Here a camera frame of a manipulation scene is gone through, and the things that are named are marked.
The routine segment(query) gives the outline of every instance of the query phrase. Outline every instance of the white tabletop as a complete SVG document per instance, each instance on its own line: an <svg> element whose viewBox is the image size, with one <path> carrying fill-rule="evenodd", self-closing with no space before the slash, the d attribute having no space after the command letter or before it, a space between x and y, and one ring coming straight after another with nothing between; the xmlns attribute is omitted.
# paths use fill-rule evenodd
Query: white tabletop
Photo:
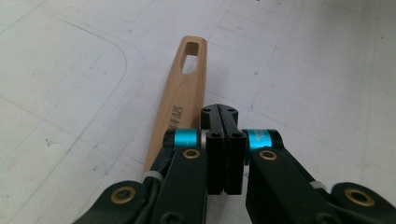
<svg viewBox="0 0 396 224"><path fill-rule="evenodd" d="M184 35L208 41L205 105L277 129L328 189L396 204L396 2L0 1L0 223L71 223L140 180ZM207 223L249 223L241 196Z"/></svg>

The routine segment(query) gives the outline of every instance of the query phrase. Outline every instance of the black cable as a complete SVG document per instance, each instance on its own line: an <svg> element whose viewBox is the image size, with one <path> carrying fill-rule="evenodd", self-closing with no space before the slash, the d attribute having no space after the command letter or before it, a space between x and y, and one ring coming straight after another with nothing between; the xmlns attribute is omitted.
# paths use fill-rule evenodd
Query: black cable
<svg viewBox="0 0 396 224"><path fill-rule="evenodd" d="M329 205L342 217L342 219L346 219L347 223L351 222L360 224L381 224L380 222L377 222L370 217L350 211L335 204L329 203Z"/></svg>
<svg viewBox="0 0 396 224"><path fill-rule="evenodd" d="M157 172L165 175L169 168L169 165L172 161L172 158L163 161L157 168ZM149 217L151 211L154 207L155 202L157 201L158 195L160 194L161 190L161 182L159 179L154 178L152 176L148 176L143 180L144 186L147 187L148 190L148 201L146 205L140 211L138 217L134 221L134 224L146 224L149 222Z"/></svg>
<svg viewBox="0 0 396 224"><path fill-rule="evenodd" d="M147 177L146 179L148 178L152 179L148 202L146 206L144 206L143 209L140 211L139 216L134 221L134 224L146 224L149 221L149 216L151 214L152 208L154 207L154 204L157 201L158 194L160 193L160 180L153 177Z"/></svg>

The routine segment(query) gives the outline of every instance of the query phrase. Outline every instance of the wooden handle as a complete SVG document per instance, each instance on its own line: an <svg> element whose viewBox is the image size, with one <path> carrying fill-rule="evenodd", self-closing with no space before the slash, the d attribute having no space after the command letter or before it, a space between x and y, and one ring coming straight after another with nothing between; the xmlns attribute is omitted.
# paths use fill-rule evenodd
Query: wooden handle
<svg viewBox="0 0 396 224"><path fill-rule="evenodd" d="M201 37L184 36L181 39L163 90L143 172L148 171L154 163L168 128L200 128L205 93L206 49L206 41ZM196 56L195 69L183 74L188 55Z"/></svg>

